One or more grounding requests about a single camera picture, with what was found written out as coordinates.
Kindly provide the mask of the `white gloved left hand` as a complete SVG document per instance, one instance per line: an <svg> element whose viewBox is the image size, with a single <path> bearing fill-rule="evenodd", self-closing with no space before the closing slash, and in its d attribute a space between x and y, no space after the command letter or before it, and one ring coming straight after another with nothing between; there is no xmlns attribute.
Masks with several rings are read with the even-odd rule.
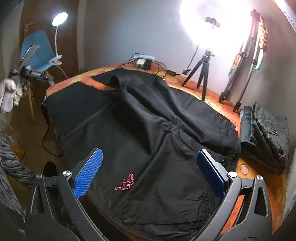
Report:
<svg viewBox="0 0 296 241"><path fill-rule="evenodd" d="M1 113L10 113L19 105L24 92L27 91L27 79L19 75L4 78L1 81Z"/></svg>

